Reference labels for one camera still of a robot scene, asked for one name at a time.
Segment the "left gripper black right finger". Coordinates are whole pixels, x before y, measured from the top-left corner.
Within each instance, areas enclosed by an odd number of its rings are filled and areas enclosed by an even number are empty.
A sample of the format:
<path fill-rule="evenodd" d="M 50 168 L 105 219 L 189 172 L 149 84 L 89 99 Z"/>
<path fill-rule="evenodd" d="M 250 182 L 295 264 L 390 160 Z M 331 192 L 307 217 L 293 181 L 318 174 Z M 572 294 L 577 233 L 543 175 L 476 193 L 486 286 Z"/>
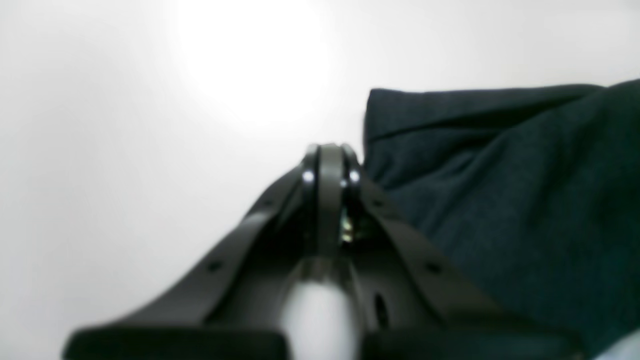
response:
<path fill-rule="evenodd" d="M 362 317 L 360 360 L 583 360 L 573 334 L 501 308 L 407 224 L 347 145 L 330 145 L 333 250 Z"/>

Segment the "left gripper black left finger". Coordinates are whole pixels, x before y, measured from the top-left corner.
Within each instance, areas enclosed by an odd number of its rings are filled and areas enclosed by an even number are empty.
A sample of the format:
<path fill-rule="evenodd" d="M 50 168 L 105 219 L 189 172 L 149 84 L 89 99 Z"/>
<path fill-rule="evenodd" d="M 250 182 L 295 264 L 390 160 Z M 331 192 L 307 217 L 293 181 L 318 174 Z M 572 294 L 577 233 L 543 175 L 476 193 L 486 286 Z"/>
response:
<path fill-rule="evenodd" d="M 64 360 L 289 360 L 282 299 L 317 248 L 322 147 L 270 185 L 176 284 L 113 322 L 76 330 Z"/>

